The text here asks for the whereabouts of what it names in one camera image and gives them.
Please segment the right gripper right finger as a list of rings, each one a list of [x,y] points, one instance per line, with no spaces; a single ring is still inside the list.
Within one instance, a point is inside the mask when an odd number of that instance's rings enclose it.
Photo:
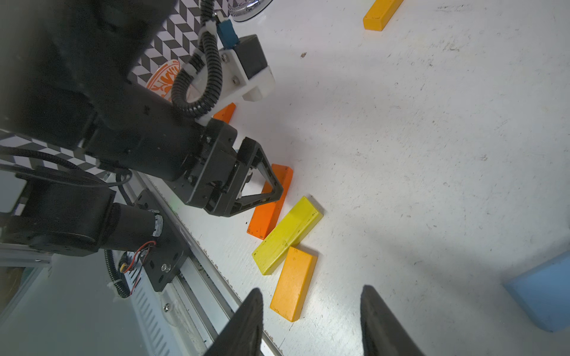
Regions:
[[[362,289],[360,313],[363,355],[425,355],[373,286]]]

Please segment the orange block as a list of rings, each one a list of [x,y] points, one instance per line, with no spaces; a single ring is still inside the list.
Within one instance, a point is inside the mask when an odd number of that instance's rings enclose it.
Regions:
[[[227,107],[216,113],[212,118],[230,124],[236,108],[236,104],[229,104]]]
[[[273,164],[272,170],[283,187],[283,193],[279,201],[258,206],[254,210],[247,233],[260,240],[264,240],[276,227],[294,175],[294,170],[288,166]]]

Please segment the yellow-orange block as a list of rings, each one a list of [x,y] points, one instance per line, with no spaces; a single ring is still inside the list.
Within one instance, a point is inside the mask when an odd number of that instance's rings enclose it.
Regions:
[[[316,255],[294,247],[287,252],[270,308],[289,322],[301,317],[317,260]]]
[[[363,18],[364,29],[383,31],[403,0],[375,0]]]

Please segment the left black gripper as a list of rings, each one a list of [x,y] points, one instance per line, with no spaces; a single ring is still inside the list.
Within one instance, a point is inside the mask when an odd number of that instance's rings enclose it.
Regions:
[[[249,137],[234,150],[237,131],[220,120],[204,128],[199,151],[190,157],[190,166],[178,180],[178,198],[187,206],[218,217],[237,214],[280,200],[281,186],[261,145]],[[272,190],[265,194],[238,197],[249,170],[258,170]]]

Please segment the orange patterned plate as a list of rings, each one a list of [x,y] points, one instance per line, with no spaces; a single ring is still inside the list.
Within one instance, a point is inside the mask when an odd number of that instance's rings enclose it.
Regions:
[[[181,70],[180,67],[180,62],[177,59],[172,59],[164,63],[154,72],[145,87],[163,99],[171,102],[172,86]]]

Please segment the metal base rail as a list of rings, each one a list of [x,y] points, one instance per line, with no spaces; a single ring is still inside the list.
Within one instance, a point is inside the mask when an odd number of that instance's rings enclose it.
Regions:
[[[1,313],[3,355],[204,355],[239,297],[162,182],[119,191],[31,180],[4,214],[1,264],[31,267]]]

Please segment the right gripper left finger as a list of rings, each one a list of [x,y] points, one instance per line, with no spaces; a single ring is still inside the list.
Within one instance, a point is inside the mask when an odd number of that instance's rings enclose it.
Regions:
[[[263,295],[253,289],[204,356],[261,355]]]

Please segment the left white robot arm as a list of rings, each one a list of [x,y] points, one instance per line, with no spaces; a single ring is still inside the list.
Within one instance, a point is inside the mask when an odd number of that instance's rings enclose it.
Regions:
[[[3,1],[1,130],[95,158],[106,182],[54,154],[1,148],[2,163],[25,182],[1,214],[1,238],[41,252],[104,252],[121,298],[126,274],[145,271],[160,292],[187,254],[173,222],[152,203],[118,203],[135,172],[166,181],[187,206],[232,217],[274,203],[284,188],[261,145],[243,140],[215,114],[242,97],[257,101],[273,74],[255,35],[238,37],[213,1],[198,4],[196,46],[169,98],[129,79],[167,27],[175,1]]]

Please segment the light blue block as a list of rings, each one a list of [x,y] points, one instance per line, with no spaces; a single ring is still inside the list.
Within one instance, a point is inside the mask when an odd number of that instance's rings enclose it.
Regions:
[[[503,283],[503,287],[545,332],[569,328],[569,253],[564,252]]]

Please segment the yellow-green long block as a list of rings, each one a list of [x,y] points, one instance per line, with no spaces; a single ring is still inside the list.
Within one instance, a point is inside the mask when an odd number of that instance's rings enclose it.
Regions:
[[[262,275],[272,274],[284,259],[290,247],[297,246],[323,218],[322,211],[302,197],[252,252],[252,258]]]

